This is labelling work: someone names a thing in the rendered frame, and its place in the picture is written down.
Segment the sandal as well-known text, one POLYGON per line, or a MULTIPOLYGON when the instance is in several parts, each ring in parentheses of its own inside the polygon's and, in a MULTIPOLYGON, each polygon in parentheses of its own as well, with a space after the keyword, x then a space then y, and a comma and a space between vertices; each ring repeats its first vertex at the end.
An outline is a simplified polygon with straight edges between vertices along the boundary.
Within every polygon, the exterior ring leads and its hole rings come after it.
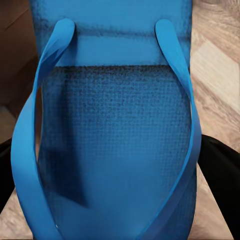
POLYGON ((187 240, 202 141, 193 0, 29 5, 39 63, 10 162, 33 240, 187 240))

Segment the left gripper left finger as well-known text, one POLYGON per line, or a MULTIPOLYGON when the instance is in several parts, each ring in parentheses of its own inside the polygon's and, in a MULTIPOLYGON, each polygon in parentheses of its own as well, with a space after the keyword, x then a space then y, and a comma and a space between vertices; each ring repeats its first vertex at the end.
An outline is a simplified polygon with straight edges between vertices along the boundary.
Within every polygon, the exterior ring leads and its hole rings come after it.
POLYGON ((0 144, 0 214, 15 188, 11 167, 11 146, 12 138, 0 144))

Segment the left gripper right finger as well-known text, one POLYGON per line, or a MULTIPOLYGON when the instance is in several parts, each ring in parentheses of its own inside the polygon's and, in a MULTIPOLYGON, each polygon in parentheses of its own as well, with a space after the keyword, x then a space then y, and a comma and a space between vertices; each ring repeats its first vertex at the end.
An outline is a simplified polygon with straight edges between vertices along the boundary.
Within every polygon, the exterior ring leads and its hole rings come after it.
POLYGON ((205 134, 200 148, 200 169, 234 240, 240 240, 240 153, 205 134))

